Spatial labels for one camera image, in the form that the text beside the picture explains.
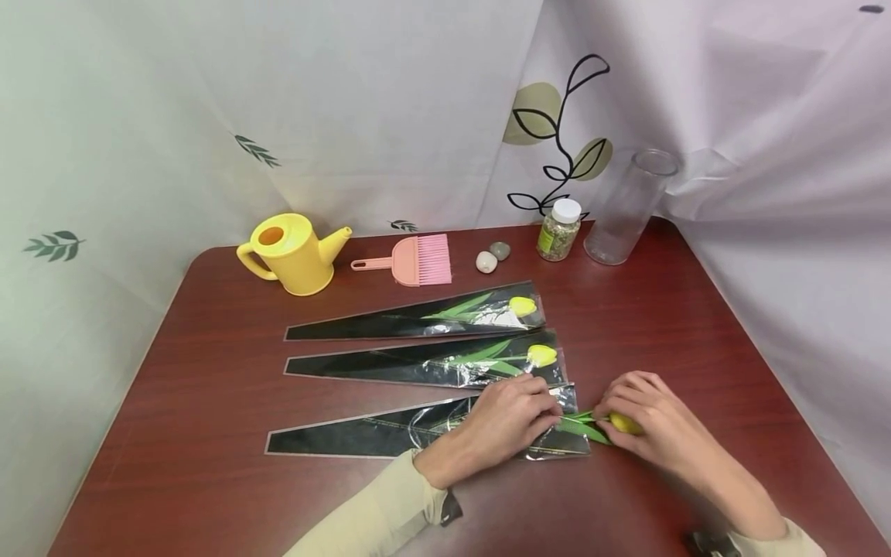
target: yellow watering can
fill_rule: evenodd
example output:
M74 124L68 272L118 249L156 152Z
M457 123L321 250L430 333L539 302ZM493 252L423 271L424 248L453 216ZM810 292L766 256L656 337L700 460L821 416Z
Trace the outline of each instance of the yellow watering can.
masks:
M279 281L295 296L310 296L324 289L334 277L331 263L353 231L344 226L319 240L309 219L297 213L284 213L260 223L235 253L251 273L266 281ZM267 271L250 256L256 253L269 267Z

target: jar lid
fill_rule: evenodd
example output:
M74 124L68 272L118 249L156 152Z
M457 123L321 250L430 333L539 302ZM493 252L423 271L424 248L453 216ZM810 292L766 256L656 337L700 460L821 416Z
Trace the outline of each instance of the jar lid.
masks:
M578 217L581 214L582 206L575 200L557 200L557 202L554 203L554 208L551 209L551 217L564 225L572 225L578 220Z

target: wooden table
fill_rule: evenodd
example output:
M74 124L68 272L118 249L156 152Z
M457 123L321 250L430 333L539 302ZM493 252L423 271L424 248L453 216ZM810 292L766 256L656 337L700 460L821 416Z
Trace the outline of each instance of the wooden table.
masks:
M888 555L755 347L674 227L656 220L631 259L600 266L535 254L532 226L449 233L454 283L405 288L351 272L395 238L347 243L310 298L259 281L233 248L189 268L51 555L281 555L385 461L264 455L266 433L449 397L450 389L286 377L288 356L380 342L283 342L285 327L533 279L579 405L621 372L657 372L829 555ZM491 242L511 257L474 268ZM407 555L685 555L701 524L677 490L619 449L514 461L461 484L464 518L427 528Z

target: beige sleeve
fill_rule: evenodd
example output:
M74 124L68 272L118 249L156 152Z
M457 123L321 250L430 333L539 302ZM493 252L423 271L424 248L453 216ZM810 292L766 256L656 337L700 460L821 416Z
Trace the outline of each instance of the beige sleeve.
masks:
M772 542L759 542L736 532L730 539L742 557L826 557L826 553L792 520L786 519L789 533Z
M447 491L414 469L415 451L397 457L372 483L291 547L285 557L391 555L428 524L441 521Z

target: person's left hand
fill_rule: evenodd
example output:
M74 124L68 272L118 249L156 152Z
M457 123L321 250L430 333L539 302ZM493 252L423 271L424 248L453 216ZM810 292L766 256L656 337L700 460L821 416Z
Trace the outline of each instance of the person's left hand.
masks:
M527 373L486 387L467 418L414 458L431 486L446 489L527 448L560 421L547 382Z

